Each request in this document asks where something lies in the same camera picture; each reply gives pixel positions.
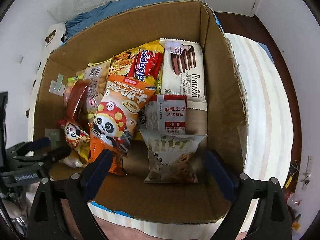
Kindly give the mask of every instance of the cardboard box flap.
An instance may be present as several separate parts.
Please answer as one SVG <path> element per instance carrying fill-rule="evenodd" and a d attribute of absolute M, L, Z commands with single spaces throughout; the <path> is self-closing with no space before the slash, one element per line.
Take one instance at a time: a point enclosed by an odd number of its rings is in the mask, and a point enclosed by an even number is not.
<path fill-rule="evenodd" d="M 83 30 L 54 51 L 45 66 L 37 99 L 34 139 L 43 137 L 45 128 L 58 128 L 57 120 L 64 117 L 63 97 L 48 92 L 51 80 L 59 73 L 65 76 L 63 84 L 66 84 L 67 77 L 74 76 L 88 63 L 106 60 L 161 37 L 200 42 L 208 111 L 190 109 L 187 130 L 208 134 L 207 147 L 216 149 L 236 171 L 242 172 L 238 126 L 246 122 L 243 88 L 224 34 L 210 8 L 200 1 L 131 9 Z M 210 176 L 206 183 L 198 185 L 144 184 L 148 153 L 139 143 L 132 142 L 132 151 L 124 162 L 130 175 L 107 176 L 95 199 L 97 204 L 141 220 L 162 223 L 209 223 L 227 212 L 230 203 Z M 50 175 L 65 179 L 74 172 L 79 170 L 56 164 Z"/>

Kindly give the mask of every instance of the spicy snack package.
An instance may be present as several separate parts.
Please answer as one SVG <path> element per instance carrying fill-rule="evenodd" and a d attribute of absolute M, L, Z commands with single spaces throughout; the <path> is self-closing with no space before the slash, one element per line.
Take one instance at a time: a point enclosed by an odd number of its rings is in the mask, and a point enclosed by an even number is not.
<path fill-rule="evenodd" d="M 186 133 L 187 96 L 154 95 L 139 112 L 135 140 L 143 140 L 140 130 L 161 133 Z"/>
<path fill-rule="evenodd" d="M 160 44 L 165 47 L 161 93 L 188 96 L 188 108 L 206 111 L 200 44 L 173 39 L 160 39 Z"/>
<path fill-rule="evenodd" d="M 206 135 L 170 135 L 141 130 L 148 147 L 147 183 L 198 183 L 189 161 Z"/>
<path fill-rule="evenodd" d="M 155 86 L 110 74 L 106 93 L 93 120 L 91 133 L 107 149 L 126 155 L 137 124 L 138 112 L 156 92 Z"/>

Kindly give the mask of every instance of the franzzi cookie package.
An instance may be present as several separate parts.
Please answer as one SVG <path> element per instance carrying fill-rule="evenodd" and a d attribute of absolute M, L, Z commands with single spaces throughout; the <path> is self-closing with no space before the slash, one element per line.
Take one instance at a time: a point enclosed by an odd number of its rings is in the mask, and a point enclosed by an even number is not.
<path fill-rule="evenodd" d="M 200 44 L 173 39 L 160 39 L 160 44 L 165 47 L 161 93 L 188 96 L 188 108 L 206 111 Z"/>

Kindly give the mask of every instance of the orange snack bag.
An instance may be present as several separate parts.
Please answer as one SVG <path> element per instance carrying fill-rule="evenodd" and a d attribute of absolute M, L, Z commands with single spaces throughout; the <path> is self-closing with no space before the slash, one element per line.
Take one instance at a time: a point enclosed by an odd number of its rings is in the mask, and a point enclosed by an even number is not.
<path fill-rule="evenodd" d="M 111 74 L 94 116 L 92 136 L 99 138 L 105 148 L 126 156 L 137 125 L 138 112 L 155 92 L 155 86 Z"/>
<path fill-rule="evenodd" d="M 90 159 L 89 163 L 95 161 L 95 159 L 99 156 L 99 154 L 105 149 L 106 147 L 102 143 L 102 141 L 96 137 L 91 137 L 90 142 Z M 110 173 L 124 176 L 125 173 L 122 170 L 122 156 L 118 154 L 114 154 L 112 158 L 112 165 L 109 170 Z"/>

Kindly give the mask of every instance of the food wrapper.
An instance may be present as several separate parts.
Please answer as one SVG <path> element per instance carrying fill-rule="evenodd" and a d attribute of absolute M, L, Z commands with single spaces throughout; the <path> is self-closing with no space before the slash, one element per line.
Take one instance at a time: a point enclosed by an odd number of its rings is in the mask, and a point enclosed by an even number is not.
<path fill-rule="evenodd" d="M 83 78 L 90 80 L 86 102 L 83 106 L 85 114 L 94 114 L 106 91 L 107 79 L 109 76 L 110 62 L 89 64 L 84 71 Z"/>
<path fill-rule="evenodd" d="M 207 110 L 204 65 L 199 43 L 160 39 L 165 47 L 161 93 L 188 96 L 187 108 Z"/>
<path fill-rule="evenodd" d="M 66 141 L 80 156 L 80 161 L 88 163 L 90 157 L 90 136 L 76 124 L 61 120 L 58 121 L 60 127 L 64 130 Z"/>
<path fill-rule="evenodd" d="M 89 163 L 92 163 L 95 161 L 95 159 L 99 156 L 99 154 L 102 152 L 103 149 L 106 147 L 102 143 L 102 141 L 96 137 L 91 137 L 90 141 L 90 159 Z M 122 156 L 118 154 L 114 154 L 112 158 L 112 165 L 109 169 L 110 173 L 124 176 L 125 173 L 122 170 Z"/>
<path fill-rule="evenodd" d="M 65 119 L 73 123 L 79 120 L 81 107 L 83 106 L 90 81 L 87 79 L 78 79 L 73 86 L 66 106 Z"/>
<path fill-rule="evenodd" d="M 156 85 L 162 65 L 163 52 L 164 48 L 159 44 L 159 40 L 156 40 L 126 50 L 98 64 L 107 63 L 110 66 L 110 74 L 122 75 Z"/>
<path fill-rule="evenodd" d="M 83 73 L 80 74 L 79 76 L 68 78 L 68 83 L 65 86 L 64 92 L 63 92 L 63 103 L 64 103 L 64 106 L 67 106 L 67 103 L 68 103 L 68 100 L 69 100 L 69 96 L 71 94 L 73 86 L 77 83 L 77 81 L 79 79 L 82 79 L 82 78 L 83 78 Z"/>
<path fill-rule="evenodd" d="M 135 140 L 143 140 L 140 130 L 186 133 L 187 96 L 154 95 L 138 114 Z"/>
<path fill-rule="evenodd" d="M 169 135 L 141 130 L 148 147 L 150 173 L 146 183 L 198 183 L 190 160 L 206 135 Z"/>
<path fill-rule="evenodd" d="M 156 87 L 110 74 L 106 88 L 91 132 L 107 149 L 126 155 L 137 125 L 138 112 L 156 92 Z"/>

